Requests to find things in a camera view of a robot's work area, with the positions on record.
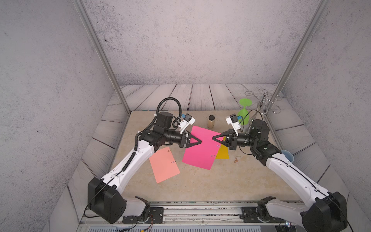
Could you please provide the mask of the magenta paper sheet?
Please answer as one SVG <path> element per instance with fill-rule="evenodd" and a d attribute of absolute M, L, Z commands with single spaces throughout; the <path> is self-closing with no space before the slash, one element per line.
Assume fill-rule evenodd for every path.
<path fill-rule="evenodd" d="M 213 136 L 220 134 L 220 132 L 193 126 L 191 133 L 200 138 L 202 143 L 187 148 L 182 162 L 195 167 L 211 170 L 215 161 L 215 158 L 211 157 L 211 155 L 217 155 L 219 150 L 217 145 L 221 145 L 218 142 L 213 141 Z"/>

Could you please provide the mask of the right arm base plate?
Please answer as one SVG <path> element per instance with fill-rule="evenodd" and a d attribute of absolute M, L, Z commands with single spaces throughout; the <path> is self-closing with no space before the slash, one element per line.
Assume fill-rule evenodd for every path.
<path fill-rule="evenodd" d="M 244 223 L 284 223 L 283 219 L 277 217 L 271 217 L 269 219 L 259 219 L 256 206 L 244 206 L 241 207 L 240 219 Z"/>

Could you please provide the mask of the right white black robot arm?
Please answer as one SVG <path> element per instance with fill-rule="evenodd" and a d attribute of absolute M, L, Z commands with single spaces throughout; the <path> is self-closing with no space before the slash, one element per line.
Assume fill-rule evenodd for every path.
<path fill-rule="evenodd" d="M 242 120 L 235 114 L 226 117 L 227 124 L 232 128 L 220 134 L 225 138 L 220 144 L 229 150 L 249 147 L 251 155 L 284 180 L 304 203 L 304 206 L 298 206 L 272 196 L 263 198 L 257 203 L 259 221 L 267 223 L 279 218 L 308 232 L 341 232 L 351 227 L 347 217 L 347 201 L 342 194 L 330 192 L 314 182 L 269 142 L 270 129 L 265 121 L 253 120 L 249 132 L 243 133 L 239 132 Z"/>

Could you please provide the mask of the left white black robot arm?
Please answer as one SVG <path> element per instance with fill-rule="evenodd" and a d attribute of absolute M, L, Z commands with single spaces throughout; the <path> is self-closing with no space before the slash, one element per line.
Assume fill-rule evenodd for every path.
<path fill-rule="evenodd" d="M 121 217 L 147 220 L 150 203 L 140 197 L 124 199 L 122 193 L 134 174 L 160 147 L 177 144 L 180 148 L 190 148 L 200 145 L 201 139 L 186 130 L 194 122 L 191 115 L 182 113 L 181 103 L 176 98 L 163 99 L 150 124 L 135 135 L 134 147 L 128 155 L 102 178 L 94 177 L 88 183 L 86 209 L 110 224 Z"/>

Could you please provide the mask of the yellow paper sheet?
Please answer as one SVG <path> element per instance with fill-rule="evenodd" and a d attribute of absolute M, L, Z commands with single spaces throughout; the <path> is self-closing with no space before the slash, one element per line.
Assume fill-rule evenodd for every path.
<path fill-rule="evenodd" d="M 229 149 L 224 145 L 220 145 L 216 159 L 228 160 L 229 159 Z"/>

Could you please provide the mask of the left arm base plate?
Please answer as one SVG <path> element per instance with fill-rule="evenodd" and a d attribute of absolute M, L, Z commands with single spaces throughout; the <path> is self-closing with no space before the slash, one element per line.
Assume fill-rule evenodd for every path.
<path fill-rule="evenodd" d="M 161 224 L 163 222 L 164 208 L 163 207 L 148 207 L 140 216 L 125 216 L 123 224 Z"/>

